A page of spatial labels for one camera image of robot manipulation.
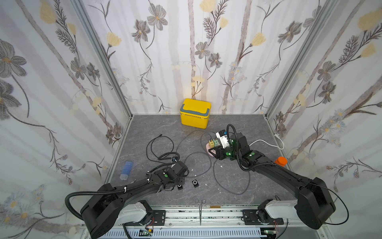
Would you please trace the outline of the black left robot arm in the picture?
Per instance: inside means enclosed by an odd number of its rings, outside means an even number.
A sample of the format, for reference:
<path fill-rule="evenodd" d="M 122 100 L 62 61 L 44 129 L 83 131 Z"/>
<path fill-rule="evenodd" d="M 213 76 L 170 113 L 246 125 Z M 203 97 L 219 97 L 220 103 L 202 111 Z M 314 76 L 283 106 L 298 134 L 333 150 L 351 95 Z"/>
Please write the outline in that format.
<path fill-rule="evenodd" d="M 180 160 L 158 165 L 145 178 L 131 184 L 113 187 L 107 183 L 97 191 L 79 191 L 65 197 L 67 209 L 84 221 L 91 238 L 98 239 L 116 224 L 148 223 L 153 210 L 143 197 L 172 191 L 184 184 L 188 167 Z"/>

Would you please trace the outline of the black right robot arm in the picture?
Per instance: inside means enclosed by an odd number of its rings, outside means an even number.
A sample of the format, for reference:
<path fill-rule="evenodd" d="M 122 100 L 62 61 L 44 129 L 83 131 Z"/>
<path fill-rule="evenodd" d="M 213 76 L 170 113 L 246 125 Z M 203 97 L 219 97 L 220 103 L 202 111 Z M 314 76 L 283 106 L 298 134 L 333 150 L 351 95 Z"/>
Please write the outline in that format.
<path fill-rule="evenodd" d="M 279 218 L 294 219 L 317 230 L 336 211 L 323 180 L 296 174 L 271 161 L 263 153 L 252 150 L 246 137 L 237 133 L 232 124 L 216 133 L 209 152 L 218 160 L 228 158 L 236 161 L 242 171 L 253 171 L 268 177 L 294 195 L 293 200 L 267 199 L 260 204 L 255 217 L 260 223 L 267 224 Z"/>

